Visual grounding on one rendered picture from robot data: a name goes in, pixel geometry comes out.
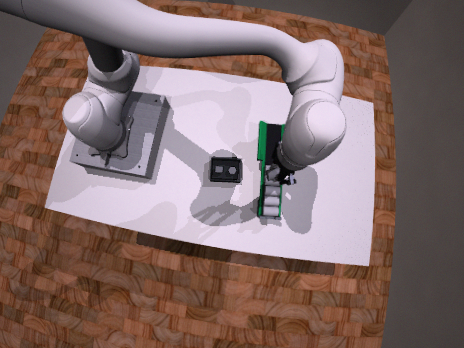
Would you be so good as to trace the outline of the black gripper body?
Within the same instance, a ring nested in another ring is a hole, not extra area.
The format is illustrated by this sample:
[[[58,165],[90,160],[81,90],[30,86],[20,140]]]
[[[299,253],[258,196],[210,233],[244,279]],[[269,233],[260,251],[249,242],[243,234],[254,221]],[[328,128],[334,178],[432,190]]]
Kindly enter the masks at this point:
[[[283,172],[285,171],[284,173],[285,173],[287,176],[290,176],[291,173],[293,173],[293,175],[295,174],[296,171],[289,170],[289,169],[285,168],[285,167],[280,163],[280,161],[278,160],[277,155],[276,155],[276,163],[277,163],[278,167],[279,167],[281,170],[283,170]]]

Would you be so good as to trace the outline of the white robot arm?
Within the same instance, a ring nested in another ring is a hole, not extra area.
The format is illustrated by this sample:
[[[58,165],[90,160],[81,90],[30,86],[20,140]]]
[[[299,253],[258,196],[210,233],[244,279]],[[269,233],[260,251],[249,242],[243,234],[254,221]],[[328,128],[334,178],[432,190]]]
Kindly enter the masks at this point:
[[[277,149],[289,170],[324,160],[344,138],[344,62],[331,41],[302,43],[269,26],[175,15],[137,0],[0,0],[0,11],[83,37],[88,83],[67,100],[62,116],[71,134],[90,146],[88,154],[100,155],[100,164],[108,165],[111,155],[128,156],[134,119],[121,116],[140,72],[137,54],[263,55],[276,61],[293,95]]]

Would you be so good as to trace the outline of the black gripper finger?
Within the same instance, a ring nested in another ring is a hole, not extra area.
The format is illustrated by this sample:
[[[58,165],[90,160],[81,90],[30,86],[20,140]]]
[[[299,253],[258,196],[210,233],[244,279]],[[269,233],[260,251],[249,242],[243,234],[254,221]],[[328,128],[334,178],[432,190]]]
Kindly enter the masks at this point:
[[[280,174],[281,173],[281,174]],[[292,185],[292,184],[296,184],[296,180],[294,179],[293,177],[293,173],[290,174],[290,176],[285,180],[286,178],[286,174],[280,169],[280,172],[278,174],[277,177],[275,177],[275,179],[273,180],[273,182],[277,182],[277,180],[279,181],[279,184],[280,185],[283,185],[283,184],[287,184],[287,185]]]
[[[278,167],[278,165],[276,163],[276,153],[277,153],[277,147],[278,147],[280,142],[276,142],[276,144],[275,144],[275,149],[274,149],[273,154],[272,154],[272,159],[274,159],[274,161],[273,161],[272,165],[269,167],[269,169],[274,169],[274,168]]]

